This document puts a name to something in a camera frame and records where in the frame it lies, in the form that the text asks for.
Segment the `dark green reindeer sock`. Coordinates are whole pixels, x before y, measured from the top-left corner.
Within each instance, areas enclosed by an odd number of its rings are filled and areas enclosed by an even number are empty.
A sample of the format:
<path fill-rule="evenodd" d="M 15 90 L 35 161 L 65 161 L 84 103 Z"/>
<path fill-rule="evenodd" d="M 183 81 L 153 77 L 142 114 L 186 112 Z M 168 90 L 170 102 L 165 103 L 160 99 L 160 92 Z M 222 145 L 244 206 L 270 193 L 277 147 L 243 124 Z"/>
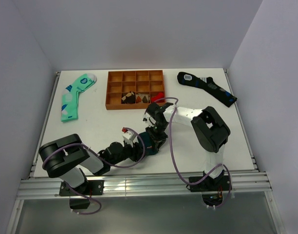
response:
<path fill-rule="evenodd" d="M 145 156 L 153 156 L 159 152 L 160 142 L 152 139 L 147 132 L 139 134 L 145 145 Z"/>

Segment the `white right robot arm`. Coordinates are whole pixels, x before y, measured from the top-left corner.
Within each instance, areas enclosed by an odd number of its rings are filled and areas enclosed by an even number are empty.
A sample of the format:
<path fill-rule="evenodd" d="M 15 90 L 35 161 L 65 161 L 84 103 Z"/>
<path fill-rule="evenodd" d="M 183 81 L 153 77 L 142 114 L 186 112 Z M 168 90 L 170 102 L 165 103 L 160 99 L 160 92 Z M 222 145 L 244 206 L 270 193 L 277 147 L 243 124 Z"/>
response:
<path fill-rule="evenodd" d="M 225 172 L 224 147 L 231 132 L 213 107 L 189 109 L 169 102 L 163 106 L 151 103 L 145 110 L 143 122 L 148 125 L 146 132 L 154 153 L 159 151 L 170 136 L 165 130 L 172 123 L 192 127 L 206 152 L 204 185 L 209 190 L 215 190 L 220 185 Z"/>

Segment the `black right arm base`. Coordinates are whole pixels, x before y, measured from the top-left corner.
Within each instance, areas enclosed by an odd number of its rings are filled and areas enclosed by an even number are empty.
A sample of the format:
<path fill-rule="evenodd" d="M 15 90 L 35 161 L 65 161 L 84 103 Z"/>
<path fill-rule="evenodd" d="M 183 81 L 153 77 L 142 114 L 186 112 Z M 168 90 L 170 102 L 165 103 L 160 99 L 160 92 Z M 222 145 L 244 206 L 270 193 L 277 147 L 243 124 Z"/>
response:
<path fill-rule="evenodd" d="M 197 185 L 186 185 L 186 188 L 193 193 L 205 193 L 202 195 L 204 204 L 214 208 L 223 204 L 223 193 L 227 192 L 227 195 L 230 195 L 232 185 L 230 176 L 225 174 L 225 170 L 222 170 L 217 178 L 213 179 L 208 176 L 201 183 Z"/>

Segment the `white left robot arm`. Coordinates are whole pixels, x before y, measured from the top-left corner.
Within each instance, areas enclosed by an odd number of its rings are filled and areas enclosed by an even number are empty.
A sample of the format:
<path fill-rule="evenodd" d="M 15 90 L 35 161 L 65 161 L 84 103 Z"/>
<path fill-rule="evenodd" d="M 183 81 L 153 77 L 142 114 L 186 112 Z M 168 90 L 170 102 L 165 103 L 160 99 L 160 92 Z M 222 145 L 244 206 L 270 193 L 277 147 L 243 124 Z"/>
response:
<path fill-rule="evenodd" d="M 82 195 L 88 189 L 88 182 L 79 166 L 95 176 L 101 176 L 111 167 L 118 168 L 118 164 L 126 159 L 138 163 L 146 155 L 146 142 L 141 136 L 128 131 L 123 144 L 113 142 L 106 149 L 94 153 L 83 144 L 78 134 L 71 134 L 44 144 L 38 153 L 43 161 L 42 168 L 50 178 L 59 177 L 73 192 Z"/>

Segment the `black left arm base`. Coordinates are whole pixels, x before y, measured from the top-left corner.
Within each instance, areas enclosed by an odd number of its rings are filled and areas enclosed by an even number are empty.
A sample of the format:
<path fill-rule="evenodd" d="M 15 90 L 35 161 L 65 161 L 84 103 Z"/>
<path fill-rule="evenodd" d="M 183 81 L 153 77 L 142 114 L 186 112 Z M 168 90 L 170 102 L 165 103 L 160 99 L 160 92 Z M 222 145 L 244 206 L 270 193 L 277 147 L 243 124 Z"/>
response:
<path fill-rule="evenodd" d="M 65 181 L 60 185 L 59 196 L 70 197 L 69 206 L 72 210 L 85 210 L 93 202 L 95 195 L 103 195 L 104 180 L 88 180 L 77 188 L 70 187 Z"/>

